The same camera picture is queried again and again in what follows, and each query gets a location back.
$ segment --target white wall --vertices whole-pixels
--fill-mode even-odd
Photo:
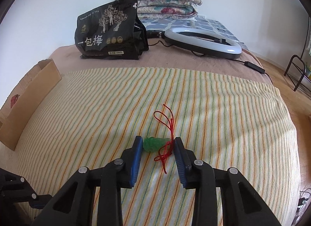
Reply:
[[[0,24],[0,106],[33,65],[74,44],[78,15],[110,1],[16,0]],[[203,0],[198,9],[279,67],[301,53],[308,16],[298,0]]]
[[[38,61],[74,44],[77,17],[113,0],[15,0],[0,24],[0,106]]]
[[[220,21],[251,51],[279,67],[301,54],[308,15],[299,0],[203,0],[198,11]]]

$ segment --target cardboard box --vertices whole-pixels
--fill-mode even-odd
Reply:
[[[15,150],[30,117],[61,79],[54,61],[45,59],[19,81],[0,110],[0,141],[5,146]],[[16,94],[19,98],[10,108],[11,98]]]

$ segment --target black metal frame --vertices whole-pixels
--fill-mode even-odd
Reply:
[[[293,62],[293,59],[294,59],[294,58],[297,58],[297,59],[302,63],[302,65],[304,66],[303,69],[301,69],[297,64],[295,64],[295,63]],[[288,74],[288,70],[290,69],[290,66],[291,66],[292,64],[296,67],[296,69],[297,69],[297,70],[299,71],[299,73],[301,74],[301,77],[299,78],[299,80],[295,79],[293,76],[291,76],[291,75]],[[287,75],[287,76],[290,78],[290,80],[292,81],[293,85],[295,86],[294,91],[296,91],[297,89],[300,89],[300,90],[303,91],[306,95],[308,95],[309,97],[311,97],[311,90],[308,89],[303,83],[301,83],[302,80],[303,80],[303,78],[306,78],[306,79],[311,83],[311,80],[306,76],[306,69],[307,69],[307,68],[306,68],[306,65],[305,65],[305,63],[303,62],[303,60],[301,59],[301,57],[299,57],[298,55],[293,55],[293,56],[291,57],[291,59],[290,59],[290,62],[289,62],[289,64],[288,64],[287,68],[286,68],[286,71],[285,71],[285,73],[284,73],[284,76]],[[305,90],[303,90],[302,88],[300,88],[300,87],[299,87],[300,85],[303,85],[304,88],[306,88],[306,89],[309,91],[309,93],[307,93]]]
[[[223,226],[281,226],[236,168],[224,171],[197,160],[193,151],[184,148],[180,137],[175,138],[174,154],[183,187],[196,190],[192,226],[218,225],[216,187],[220,187],[221,192]]]
[[[79,168],[54,197],[37,195],[23,177],[0,169],[0,193],[7,202],[29,202],[33,208],[43,208],[32,226],[90,226],[95,190],[100,187],[97,225],[122,226],[121,188],[134,187],[141,153],[142,138],[137,136],[132,148],[124,150],[121,158],[105,167]],[[185,164],[182,184],[186,189],[196,190],[192,226],[217,226],[216,187],[221,191],[224,226],[280,226],[236,168],[219,170],[197,160],[193,151],[184,148],[180,137],[175,138],[174,154],[175,158],[181,155]]]
[[[34,209],[43,209],[51,198],[51,195],[37,195],[24,177],[0,168],[0,199],[28,202]]]

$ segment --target tree illustration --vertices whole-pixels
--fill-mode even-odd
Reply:
[[[109,5],[108,8],[104,11],[104,15],[107,18],[109,18],[109,25],[114,24],[113,17],[114,17],[114,14],[116,14],[117,12],[118,12],[118,10],[116,8],[114,8],[112,5]]]
[[[108,23],[108,20],[109,19],[107,18],[105,14],[103,14],[101,18],[99,19],[99,25],[103,27],[103,31],[102,31],[103,33],[105,33],[106,31],[106,24]]]
[[[114,31],[118,31],[120,24],[125,21],[128,18],[128,16],[126,14],[123,13],[123,11],[119,11],[117,10],[114,14],[113,14],[113,21],[116,25],[116,27],[114,28]]]
[[[102,14],[99,19],[99,25],[103,27],[103,33],[106,31],[106,24],[109,25],[117,24],[114,28],[114,31],[118,31],[120,24],[127,19],[127,15],[122,11],[117,10],[112,5],[109,5],[107,9],[105,9],[104,14]]]

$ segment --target pink blanket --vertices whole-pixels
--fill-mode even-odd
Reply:
[[[156,43],[158,39],[148,39],[148,41],[149,44],[152,44]],[[76,46],[71,45],[59,47],[53,52],[50,59],[54,60],[60,73],[101,67],[181,68],[231,75],[271,85],[271,81],[267,75],[260,74],[244,66],[240,62],[207,56],[196,57],[188,50],[174,46],[166,48],[161,45],[161,43],[155,46],[150,46],[149,48],[149,51],[144,52],[139,60],[103,60],[81,59],[81,53]],[[244,49],[239,60],[250,61],[261,66],[257,58]]]

